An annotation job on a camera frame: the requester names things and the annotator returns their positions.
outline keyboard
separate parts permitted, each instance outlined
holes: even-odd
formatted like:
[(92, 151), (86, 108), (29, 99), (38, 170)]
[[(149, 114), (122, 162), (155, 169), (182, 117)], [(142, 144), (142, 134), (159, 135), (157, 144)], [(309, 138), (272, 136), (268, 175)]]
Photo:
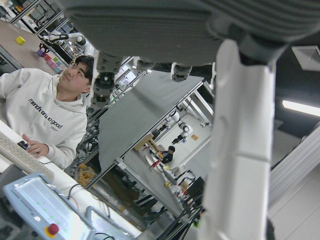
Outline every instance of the keyboard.
[(0, 131), (0, 154), (15, 164), (26, 174), (40, 172), (45, 175), (50, 181), (54, 179), (54, 173), (45, 165), (39, 162), (18, 144), (14, 143), (10, 138)]

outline white desk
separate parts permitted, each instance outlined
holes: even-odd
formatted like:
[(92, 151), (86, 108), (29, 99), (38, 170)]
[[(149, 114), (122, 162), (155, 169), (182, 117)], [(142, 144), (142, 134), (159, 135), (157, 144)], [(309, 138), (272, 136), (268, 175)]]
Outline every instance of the white desk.
[[(9, 128), (5, 123), (0, 121), (0, 131), (4, 133), (8, 138), (10, 138), (15, 143), (23, 140), (18, 134), (16, 134), (11, 128)], [(48, 160), (46, 157), (41, 157), (39, 159), (42, 163), (47, 163)], [(0, 158), (0, 172), (3, 172), (7, 167), (9, 167), (12, 163), (6, 159)], [(63, 170), (57, 167), (54, 163), (48, 163), (45, 165), (48, 169), (54, 172), (54, 179), (52, 184), (57, 187), (57, 189), (68, 196), (70, 188), (77, 184), (77, 182), (67, 175)], [(78, 208), (79, 212), (85, 215), (86, 209), (88, 206), (92, 206), (100, 213), (104, 214), (106, 217), (108, 216), (108, 207), (107, 205), (98, 200), (94, 195), (84, 189), (82, 186), (78, 185), (72, 189), (71, 192), (72, 198), (70, 198), (70, 202)], [(121, 217), (117, 212), (115, 212), (112, 208), (110, 210), (110, 218), (116, 222), (120, 227), (128, 231), (133, 237), (137, 237), (141, 234), (137, 228), (135, 228), (131, 223)]]

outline purple block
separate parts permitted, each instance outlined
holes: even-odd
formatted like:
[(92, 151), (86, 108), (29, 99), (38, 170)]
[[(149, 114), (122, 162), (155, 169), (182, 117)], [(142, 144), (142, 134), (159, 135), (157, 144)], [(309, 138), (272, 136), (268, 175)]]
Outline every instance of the purple block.
[(36, 51), (36, 54), (38, 54), (40, 57), (42, 57), (44, 55), (44, 51), (39, 49), (38, 51)]

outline wooden table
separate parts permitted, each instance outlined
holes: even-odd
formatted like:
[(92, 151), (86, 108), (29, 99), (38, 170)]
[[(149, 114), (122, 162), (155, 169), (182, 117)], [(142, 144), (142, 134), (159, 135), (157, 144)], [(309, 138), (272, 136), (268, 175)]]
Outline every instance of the wooden table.
[[(16, 42), (18, 36), (23, 37), (25, 44), (19, 45)], [(0, 20), (0, 57), (15, 69), (36, 68), (51, 75), (57, 73), (47, 64), (43, 57), (36, 54), (39, 50), (41, 40), (37, 35), (12, 26), (8, 22)]]

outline ceiling light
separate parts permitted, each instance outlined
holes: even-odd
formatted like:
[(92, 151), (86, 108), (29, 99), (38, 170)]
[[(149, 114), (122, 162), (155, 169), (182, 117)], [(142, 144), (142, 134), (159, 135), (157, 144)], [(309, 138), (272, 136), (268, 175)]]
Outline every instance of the ceiling light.
[(282, 104), (287, 109), (292, 109), (306, 114), (311, 114), (320, 117), (320, 108), (315, 106), (304, 105), (301, 103), (283, 100)]

